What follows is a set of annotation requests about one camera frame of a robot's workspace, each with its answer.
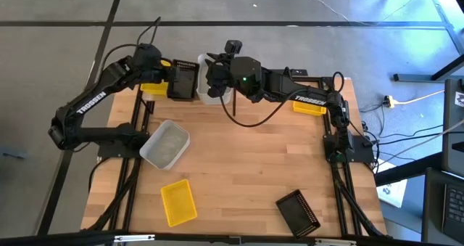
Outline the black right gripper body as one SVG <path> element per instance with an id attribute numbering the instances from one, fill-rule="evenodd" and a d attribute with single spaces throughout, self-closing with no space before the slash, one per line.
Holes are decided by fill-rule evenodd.
<path id="1" fill-rule="evenodd" d="M 228 65 L 222 66 L 219 64 L 211 64 L 208 66 L 208 83 L 209 82 L 222 82 L 225 90 L 231 86 L 231 72 L 230 72 L 231 59 L 228 58 Z"/>

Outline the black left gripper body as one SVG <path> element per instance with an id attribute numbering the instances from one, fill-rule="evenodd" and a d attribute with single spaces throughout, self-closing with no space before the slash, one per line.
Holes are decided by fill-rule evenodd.
<path id="1" fill-rule="evenodd" d="M 169 83 L 172 78 L 175 77 L 176 66 L 165 66 L 162 65 L 157 70 L 157 83 Z"/>

